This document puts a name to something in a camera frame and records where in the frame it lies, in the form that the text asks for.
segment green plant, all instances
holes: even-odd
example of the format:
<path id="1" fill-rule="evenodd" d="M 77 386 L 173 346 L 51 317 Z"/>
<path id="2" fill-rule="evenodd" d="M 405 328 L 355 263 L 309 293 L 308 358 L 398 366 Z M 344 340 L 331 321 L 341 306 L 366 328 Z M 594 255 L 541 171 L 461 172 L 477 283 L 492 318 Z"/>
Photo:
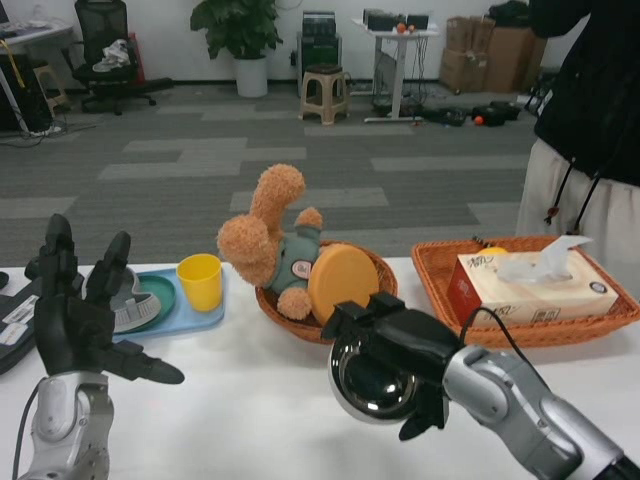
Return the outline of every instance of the green plant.
<path id="1" fill-rule="evenodd" d="M 275 0 L 204 0 L 191 13 L 191 30 L 205 29 L 209 57 L 226 48 L 235 58 L 263 57 L 282 43 L 275 26 Z"/>

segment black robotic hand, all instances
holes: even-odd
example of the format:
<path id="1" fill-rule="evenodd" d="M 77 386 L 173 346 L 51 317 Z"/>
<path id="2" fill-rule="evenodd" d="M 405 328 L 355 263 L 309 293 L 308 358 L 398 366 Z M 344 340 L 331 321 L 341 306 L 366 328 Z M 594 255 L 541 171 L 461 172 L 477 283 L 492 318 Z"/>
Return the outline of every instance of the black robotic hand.
<path id="1" fill-rule="evenodd" d="M 82 299 L 83 278 L 78 274 L 69 222 L 57 214 L 49 220 L 45 245 L 25 272 L 29 278 L 42 277 L 42 294 L 35 306 L 35 337 L 49 375 L 107 370 L 129 380 L 184 381 L 178 369 L 148 357 L 141 346 L 112 342 L 115 314 L 109 301 L 122 283 L 130 244 L 126 232 L 114 237 L 104 258 L 96 263 Z"/>

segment wicker basket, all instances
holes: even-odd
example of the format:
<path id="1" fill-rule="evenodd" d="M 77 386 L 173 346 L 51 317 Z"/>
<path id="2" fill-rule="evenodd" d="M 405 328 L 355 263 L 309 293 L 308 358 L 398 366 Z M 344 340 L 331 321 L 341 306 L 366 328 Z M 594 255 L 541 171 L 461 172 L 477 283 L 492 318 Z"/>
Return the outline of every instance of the wicker basket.
<path id="1" fill-rule="evenodd" d="M 510 237 L 495 238 L 488 241 L 504 247 L 510 252 L 536 252 L 553 242 L 557 237 Z M 476 253 L 482 247 L 472 240 L 454 242 L 421 243 L 413 247 L 411 256 L 418 270 L 437 317 L 460 332 L 461 326 L 447 296 L 449 282 L 453 276 L 457 256 Z M 581 317 L 572 320 L 558 320 L 549 323 L 509 326 L 509 332 L 521 347 L 548 347 L 581 343 L 624 327 L 640 319 L 640 305 L 604 271 L 592 258 L 578 249 L 587 261 L 611 285 L 619 297 L 604 316 Z M 509 343 L 500 328 L 472 327 L 467 332 L 467 340 L 486 347 L 508 347 Z"/>
<path id="2" fill-rule="evenodd" d="M 322 246 L 327 246 L 331 244 L 345 244 L 351 245 L 347 242 L 333 242 L 333 241 L 323 241 Z M 370 252 L 362 247 L 358 247 L 364 253 L 366 253 L 369 258 L 373 261 L 376 270 L 378 271 L 378 280 L 380 281 L 380 290 L 389 292 L 393 295 L 398 293 L 398 281 L 396 280 L 391 267 L 387 265 L 387 263 L 382 260 L 378 255 L 373 252 Z M 271 320 L 280 325 L 281 327 L 286 328 L 295 336 L 302 338 L 303 340 L 307 340 L 308 342 L 314 343 L 323 343 L 330 344 L 331 341 L 323 340 L 321 338 L 322 334 L 322 326 L 315 319 L 313 314 L 310 314 L 307 318 L 302 321 L 291 320 L 285 316 L 283 316 L 280 312 L 278 312 L 278 295 L 263 288 L 256 288 L 256 298 L 258 299 L 258 305 L 260 308 L 269 316 Z"/>

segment office chair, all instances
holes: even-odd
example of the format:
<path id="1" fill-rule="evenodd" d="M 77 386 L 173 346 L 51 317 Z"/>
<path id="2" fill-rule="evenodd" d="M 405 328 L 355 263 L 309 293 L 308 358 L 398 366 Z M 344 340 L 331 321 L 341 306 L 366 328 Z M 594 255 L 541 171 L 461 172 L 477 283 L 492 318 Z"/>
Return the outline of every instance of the office chair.
<path id="1" fill-rule="evenodd" d="M 87 104 L 113 99 L 113 113 L 122 115 L 120 101 L 123 98 L 144 98 L 153 106 L 156 101 L 149 95 L 140 92 L 140 88 L 132 84 L 138 72 L 138 60 L 129 40 L 127 28 L 127 6 L 122 0 L 78 0 L 75 3 L 76 14 L 80 21 L 83 41 L 73 42 L 84 45 L 85 63 L 74 68 L 69 49 L 62 50 L 72 76 L 93 95 L 82 100 L 82 111 L 87 111 Z M 112 69 L 109 72 L 94 72 L 93 66 L 103 58 L 102 49 L 116 40 L 127 41 L 130 65 Z"/>

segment yellow object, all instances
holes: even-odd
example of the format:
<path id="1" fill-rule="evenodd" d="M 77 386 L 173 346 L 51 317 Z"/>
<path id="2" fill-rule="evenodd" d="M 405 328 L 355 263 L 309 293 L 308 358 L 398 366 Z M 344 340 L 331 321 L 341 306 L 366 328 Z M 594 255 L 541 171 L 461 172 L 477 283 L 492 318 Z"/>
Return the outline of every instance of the yellow object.
<path id="1" fill-rule="evenodd" d="M 327 247 L 311 269 L 311 309 L 321 325 L 329 321 L 336 304 L 351 300 L 366 307 L 370 295 L 379 290 L 375 265 L 366 253 L 350 245 Z"/>
<path id="2" fill-rule="evenodd" d="M 22 80 L 22 75 L 20 75 L 20 70 L 18 70 L 16 61 L 13 59 L 13 54 L 11 53 L 11 49 L 9 48 L 9 44 L 4 40 L 0 40 L 0 45 L 4 47 L 4 49 L 7 51 L 7 54 L 9 55 L 9 61 L 11 62 L 13 73 L 15 74 L 16 79 L 18 80 L 18 85 L 20 85 L 20 88 L 25 88 L 24 80 Z"/>
<path id="3" fill-rule="evenodd" d="M 182 289 L 194 310 L 209 312 L 222 300 L 222 264 L 215 255 L 198 253 L 176 269 Z"/>
<path id="4" fill-rule="evenodd" d="M 500 255 L 503 253 L 509 253 L 509 251 L 502 247 L 487 247 L 478 252 L 478 255 Z"/>

